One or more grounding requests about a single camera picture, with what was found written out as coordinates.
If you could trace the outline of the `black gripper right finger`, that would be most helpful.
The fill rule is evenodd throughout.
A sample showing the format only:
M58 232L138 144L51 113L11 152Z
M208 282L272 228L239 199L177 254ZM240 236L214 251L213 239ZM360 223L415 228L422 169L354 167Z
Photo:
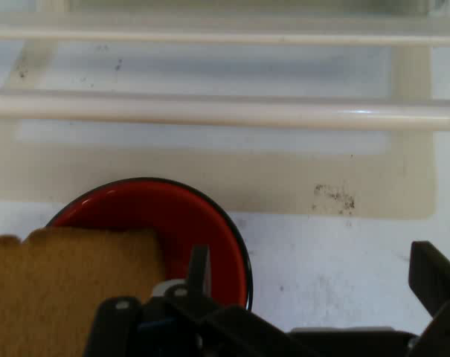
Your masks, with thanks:
M408 283L432 317L409 356L450 356L450 260L428 241L411 244Z

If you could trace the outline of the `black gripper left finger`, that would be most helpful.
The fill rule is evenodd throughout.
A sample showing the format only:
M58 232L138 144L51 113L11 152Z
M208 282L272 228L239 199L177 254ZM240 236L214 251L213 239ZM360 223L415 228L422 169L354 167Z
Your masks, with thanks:
M142 304L110 298L97 309L85 356L305 356L306 348L240 306L210 297L208 247L193 248L187 278Z

